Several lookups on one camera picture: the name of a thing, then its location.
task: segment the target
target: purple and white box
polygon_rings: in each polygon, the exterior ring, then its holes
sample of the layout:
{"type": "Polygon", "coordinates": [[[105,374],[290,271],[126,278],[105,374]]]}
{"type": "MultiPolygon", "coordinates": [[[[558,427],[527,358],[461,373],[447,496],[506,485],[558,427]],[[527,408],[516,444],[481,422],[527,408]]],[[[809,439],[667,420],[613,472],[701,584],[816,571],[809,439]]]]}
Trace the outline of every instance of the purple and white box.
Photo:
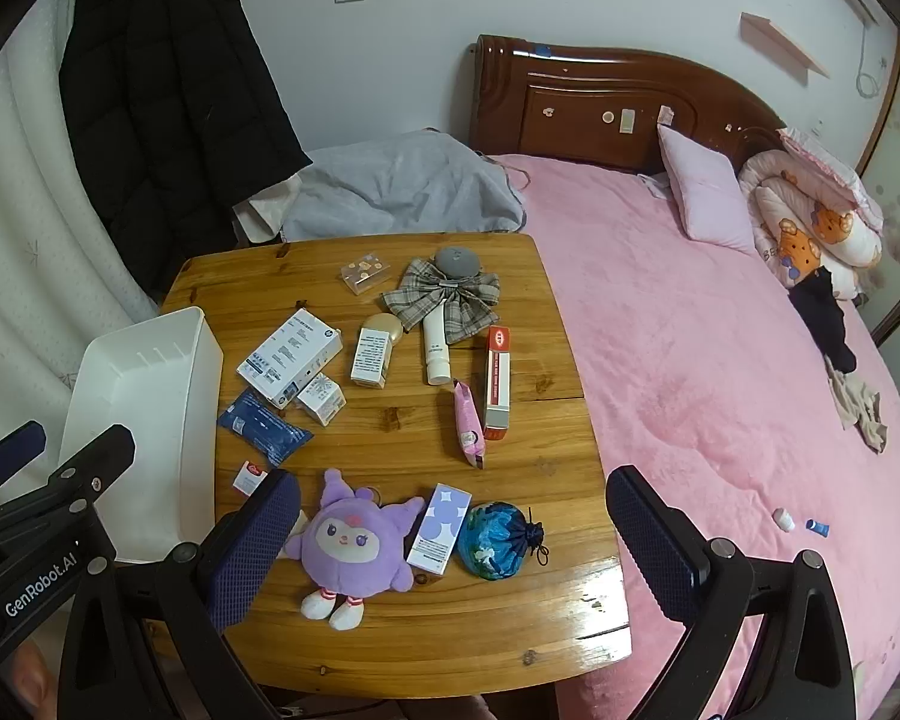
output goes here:
{"type": "Polygon", "coordinates": [[[416,532],[407,562],[431,574],[443,576],[469,505],[470,493],[448,485],[437,485],[427,514],[420,523],[420,530],[416,532]]]}

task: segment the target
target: wooden headboard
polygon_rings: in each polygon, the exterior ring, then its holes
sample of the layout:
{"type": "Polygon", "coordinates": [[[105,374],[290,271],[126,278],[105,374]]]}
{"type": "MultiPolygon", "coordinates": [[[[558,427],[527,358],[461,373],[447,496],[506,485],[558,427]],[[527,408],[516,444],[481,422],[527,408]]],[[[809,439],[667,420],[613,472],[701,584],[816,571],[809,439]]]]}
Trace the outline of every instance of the wooden headboard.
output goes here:
{"type": "Polygon", "coordinates": [[[715,70],[663,53],[570,49],[481,35],[470,147],[533,154],[615,170],[663,170],[656,123],[722,151],[735,170],[782,148],[783,122],[767,103],[715,70]],[[634,114],[625,131],[626,111],[634,114]]]}

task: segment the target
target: pink blanket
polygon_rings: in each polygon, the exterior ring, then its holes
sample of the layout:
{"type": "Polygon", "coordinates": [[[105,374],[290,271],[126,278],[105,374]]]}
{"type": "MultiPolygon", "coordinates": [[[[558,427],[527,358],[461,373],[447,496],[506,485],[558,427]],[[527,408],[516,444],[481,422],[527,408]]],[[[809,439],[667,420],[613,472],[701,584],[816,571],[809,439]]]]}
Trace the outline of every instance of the pink blanket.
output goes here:
{"type": "MultiPolygon", "coordinates": [[[[823,359],[755,253],[689,241],[676,206],[635,176],[501,160],[532,177],[527,230],[557,295],[604,471],[634,464],[707,538],[727,536],[748,555],[820,552],[851,661],[864,664],[866,720],[900,669],[900,398],[855,309],[845,306],[847,343],[889,426],[879,456],[842,429],[823,359]],[[780,506],[796,531],[776,528],[780,506]],[[809,518],[828,523],[829,538],[805,530],[809,518]]],[[[622,552],[634,654],[561,683],[567,720],[626,718],[682,632],[622,552]]],[[[755,633],[748,622],[712,712],[727,709],[755,633]]]]}

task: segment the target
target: blue textured gripper pad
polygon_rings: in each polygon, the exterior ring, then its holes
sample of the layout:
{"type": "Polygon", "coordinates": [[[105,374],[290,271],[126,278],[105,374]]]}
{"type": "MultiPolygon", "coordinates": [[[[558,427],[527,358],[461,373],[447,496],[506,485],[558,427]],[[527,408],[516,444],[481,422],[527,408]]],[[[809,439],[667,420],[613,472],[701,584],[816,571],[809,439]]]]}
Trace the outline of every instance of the blue textured gripper pad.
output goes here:
{"type": "Polygon", "coordinates": [[[28,422],[0,440],[0,485],[47,446],[47,434],[38,422],[28,422]]]}
{"type": "Polygon", "coordinates": [[[607,510],[664,616],[693,624],[700,610],[697,573],[624,469],[607,479],[607,510]]]}
{"type": "Polygon", "coordinates": [[[218,632],[244,619],[299,516],[300,489],[295,477],[271,471],[244,508],[250,512],[250,521],[239,523],[242,528],[218,561],[207,589],[207,613],[218,632]]]}

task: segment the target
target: metal bolt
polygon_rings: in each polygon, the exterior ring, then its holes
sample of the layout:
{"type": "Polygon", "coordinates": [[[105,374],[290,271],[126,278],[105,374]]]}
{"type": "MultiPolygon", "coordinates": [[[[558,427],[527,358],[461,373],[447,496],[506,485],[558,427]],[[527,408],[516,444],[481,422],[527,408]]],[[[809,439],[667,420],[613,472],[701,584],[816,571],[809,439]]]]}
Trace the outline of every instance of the metal bolt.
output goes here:
{"type": "Polygon", "coordinates": [[[97,576],[98,573],[101,573],[106,568],[106,557],[96,556],[93,560],[87,563],[87,573],[90,576],[97,576]]]}
{"type": "Polygon", "coordinates": [[[173,562],[190,562],[197,557],[197,544],[192,541],[184,541],[170,551],[170,557],[173,558],[173,562]]]}
{"type": "Polygon", "coordinates": [[[823,568],[823,558],[820,557],[819,552],[814,552],[812,549],[805,549],[800,556],[803,558],[803,562],[810,568],[823,568]]]}
{"type": "Polygon", "coordinates": [[[714,538],[710,549],[717,557],[733,557],[737,554],[737,548],[729,538],[714,538]]]}

